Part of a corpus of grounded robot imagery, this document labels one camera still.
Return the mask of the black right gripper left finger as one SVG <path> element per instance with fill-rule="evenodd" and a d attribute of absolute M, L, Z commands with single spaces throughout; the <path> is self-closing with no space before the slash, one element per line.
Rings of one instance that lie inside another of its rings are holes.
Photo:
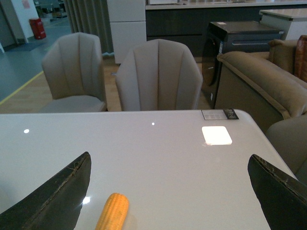
<path fill-rule="evenodd" d="M 81 154 L 24 199 L 0 215 L 2 230 L 72 230 L 91 175 L 91 156 Z"/>

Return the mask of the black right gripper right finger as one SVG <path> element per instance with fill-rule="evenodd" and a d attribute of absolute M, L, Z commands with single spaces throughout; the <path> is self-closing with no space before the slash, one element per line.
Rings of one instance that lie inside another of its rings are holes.
<path fill-rule="evenodd" d="M 260 156 L 248 161 L 251 185 L 272 230 L 307 228 L 307 186 Z"/>

